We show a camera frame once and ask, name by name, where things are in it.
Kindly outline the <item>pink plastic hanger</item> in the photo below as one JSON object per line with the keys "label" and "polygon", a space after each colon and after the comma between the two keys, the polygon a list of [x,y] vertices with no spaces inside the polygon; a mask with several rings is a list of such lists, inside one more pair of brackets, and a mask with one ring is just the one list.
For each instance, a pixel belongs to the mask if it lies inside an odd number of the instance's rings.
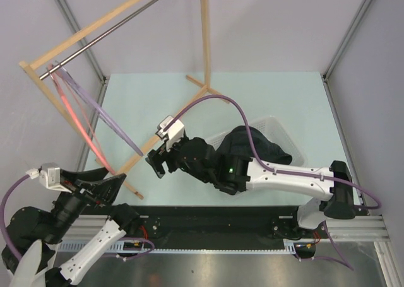
{"label": "pink plastic hanger", "polygon": [[[56,73],[50,73],[50,78],[56,88],[57,93],[59,94],[62,104],[65,106],[69,116],[73,120],[74,126],[77,127],[80,134],[83,136],[86,145],[96,156],[96,159],[98,160],[97,163],[105,167],[111,175],[115,175],[116,171],[107,161],[107,158],[104,155],[98,138],[95,135],[94,128],[92,127],[90,119],[87,116],[85,107],[80,101],[78,95],[74,92],[72,87],[68,85],[68,82],[65,79],[62,79]],[[79,108],[81,113],[80,115],[76,113],[74,107],[70,102],[69,97],[71,97],[77,104],[77,107]]]}

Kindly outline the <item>lilac plastic hanger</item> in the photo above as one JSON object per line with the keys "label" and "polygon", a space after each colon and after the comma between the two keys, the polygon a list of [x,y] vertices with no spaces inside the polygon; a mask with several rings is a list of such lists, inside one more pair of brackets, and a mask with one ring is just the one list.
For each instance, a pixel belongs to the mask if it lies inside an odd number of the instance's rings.
{"label": "lilac plastic hanger", "polygon": [[63,67],[56,71],[56,75],[60,77],[67,85],[89,106],[91,106],[104,123],[113,130],[127,145],[129,145],[139,156],[143,156],[143,152],[134,143],[134,141],[123,131],[117,122],[101,107],[101,105],[80,86],[73,77]]}

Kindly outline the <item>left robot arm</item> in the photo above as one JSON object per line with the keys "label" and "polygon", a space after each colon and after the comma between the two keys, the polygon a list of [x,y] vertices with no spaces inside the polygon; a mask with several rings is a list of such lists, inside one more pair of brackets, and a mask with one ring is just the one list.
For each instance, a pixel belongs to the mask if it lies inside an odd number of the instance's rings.
{"label": "left robot arm", "polygon": [[[45,188],[60,194],[50,211],[24,207],[13,215],[8,225],[1,223],[6,242],[1,259],[6,269],[14,274],[23,255],[34,242],[40,241],[37,271],[44,272],[46,286],[77,286],[112,244],[124,236],[135,235],[140,228],[139,214],[128,204],[113,206],[126,174],[111,177],[108,174],[104,167],[69,172],[48,163],[29,170],[14,183],[11,190],[27,179],[39,179]],[[89,207],[105,206],[112,206],[112,211],[99,232],[69,261],[50,268],[49,263],[56,254],[54,246],[62,242],[80,214]]]}

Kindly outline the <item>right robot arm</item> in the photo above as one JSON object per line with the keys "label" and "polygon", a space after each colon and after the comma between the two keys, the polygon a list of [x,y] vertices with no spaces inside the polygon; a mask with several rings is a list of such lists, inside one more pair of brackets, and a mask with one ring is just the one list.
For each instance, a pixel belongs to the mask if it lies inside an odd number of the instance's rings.
{"label": "right robot arm", "polygon": [[330,167],[293,167],[222,154],[204,139],[184,136],[151,150],[146,162],[158,178],[182,170],[229,195],[269,189],[309,196],[311,200],[299,206],[291,221],[292,232],[298,237],[308,236],[329,218],[352,220],[356,216],[349,172],[342,161],[334,161]]}

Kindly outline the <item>metal hanging rod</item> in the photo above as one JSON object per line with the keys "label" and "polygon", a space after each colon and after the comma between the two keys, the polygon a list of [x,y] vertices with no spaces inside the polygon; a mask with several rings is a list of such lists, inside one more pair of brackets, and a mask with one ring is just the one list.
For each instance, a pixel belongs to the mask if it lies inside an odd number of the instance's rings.
{"label": "metal hanging rod", "polygon": [[[64,52],[66,49],[72,47],[74,44],[77,44],[80,40],[84,39],[86,36],[89,34],[93,33],[94,31],[98,30],[100,27],[104,26],[106,23],[110,22],[123,12],[127,11],[131,7],[133,7],[135,4],[139,3],[142,0],[127,0],[124,1],[121,5],[119,5],[117,8],[112,9],[109,11],[107,14],[103,15],[101,18],[98,20],[92,22],[88,26],[84,27],[83,29],[77,31],[75,34],[73,34],[71,37],[63,41],[61,44],[57,45],[50,51],[46,52],[44,55],[40,56],[38,59],[34,60],[31,64],[30,67],[33,70],[38,69],[40,66],[43,66],[47,61],[55,59],[60,53]],[[108,28],[106,31],[101,33],[99,36],[95,37],[93,40],[89,41],[86,43],[84,46],[82,46],[80,49],[76,50],[73,52],[71,55],[63,59],[61,62],[59,62],[56,66],[54,66],[51,69],[51,73],[53,73],[55,70],[58,70],[62,66],[66,65],[67,63],[71,62],[73,59],[78,57],[80,54],[86,52],[89,48],[94,46],[96,43],[101,41],[103,38],[106,36],[110,35],[112,32],[117,30],[119,27],[123,26],[125,23],[128,21],[132,20],[135,16],[139,15],[142,13],[144,10],[149,8],[150,6],[154,5],[157,3],[159,0],[151,0],[144,4],[142,7],[137,9],[136,11],[133,11],[130,15],[113,25],[112,27]]]}

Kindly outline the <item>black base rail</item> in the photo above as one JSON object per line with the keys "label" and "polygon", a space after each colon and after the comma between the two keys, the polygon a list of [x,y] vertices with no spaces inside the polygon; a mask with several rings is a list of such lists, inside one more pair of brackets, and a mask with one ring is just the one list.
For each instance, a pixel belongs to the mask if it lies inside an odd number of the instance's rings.
{"label": "black base rail", "polygon": [[135,206],[141,228],[130,229],[130,237],[148,239],[158,250],[252,251],[280,250],[286,240],[309,240],[322,225],[297,226],[295,206],[184,207]]}

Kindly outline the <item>wooden clothes rack frame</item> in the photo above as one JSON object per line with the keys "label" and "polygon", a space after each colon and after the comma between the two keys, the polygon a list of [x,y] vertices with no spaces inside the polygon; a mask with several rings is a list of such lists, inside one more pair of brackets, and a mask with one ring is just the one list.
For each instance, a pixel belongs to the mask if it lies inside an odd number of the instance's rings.
{"label": "wooden clothes rack frame", "polygon": [[[54,109],[68,124],[69,128],[80,138],[81,144],[76,150],[79,152],[81,157],[84,157],[87,154],[89,148],[77,127],[74,126],[72,118],[69,116],[68,111],[57,96],[56,90],[50,88],[50,85],[46,83],[46,79],[50,78],[51,69],[59,62],[149,1],[151,0],[142,0],[135,4],[130,9],[106,23],[98,30],[89,34],[77,44],[74,44],[72,47],[66,49],[55,59],[47,61],[43,66],[40,66],[36,70],[33,70],[30,67],[30,64],[39,57],[32,61],[21,61],[19,63],[20,69],[39,89],[47,101],[53,105]],[[107,91],[110,77],[118,70],[122,70],[125,67],[133,71],[140,71],[142,73],[161,73],[164,69],[185,71],[185,65],[191,62],[189,59],[183,59],[175,64],[173,58],[168,57],[166,62],[162,64],[162,67],[158,67],[157,61],[162,57],[163,52],[163,49],[159,47],[158,44],[165,42],[170,30],[174,31],[175,35],[180,35],[186,30],[189,30],[190,32],[199,35],[200,38],[195,44],[186,44],[183,40],[181,40],[180,49],[186,52],[191,52],[194,47],[197,48],[200,55],[196,55],[195,52],[192,52],[191,55],[194,59],[200,61],[200,64],[198,64],[197,67],[202,68],[204,74],[202,81],[197,80],[192,76],[186,76],[188,82],[198,87],[198,90],[192,96],[190,101],[194,102],[203,97],[205,94],[216,93],[216,90],[211,87],[211,19],[213,14],[217,13],[219,8],[230,8],[230,6],[233,5],[232,0],[185,0],[186,6],[184,9],[179,11],[179,16],[189,15],[191,23],[181,28],[177,23],[170,20],[169,25],[162,31],[155,30],[152,32],[154,35],[157,35],[156,39],[153,39],[151,35],[147,35],[142,40],[137,38],[138,35],[144,32],[146,27],[161,25],[164,21],[163,15],[169,11],[172,11],[174,6],[179,4],[179,1],[180,0],[159,0],[157,3],[135,16],[132,20],[119,27],[110,35],[106,36],[94,46],[89,48],[86,52],[80,54],[78,57],[62,67],[64,69],[68,69],[70,64],[74,63],[76,59],[82,58],[83,65],[78,68],[78,77],[81,78],[82,76],[92,73],[94,75],[94,79],[89,83],[89,86],[92,89],[91,94],[94,95],[97,101],[102,101],[104,99],[105,92]],[[65,25],[70,27],[72,35],[84,28],[80,27],[80,24],[76,19],[75,12],[71,9],[68,0],[55,0],[55,2],[65,19]],[[195,30],[194,25],[192,24],[193,22],[197,23],[197,30]]]}

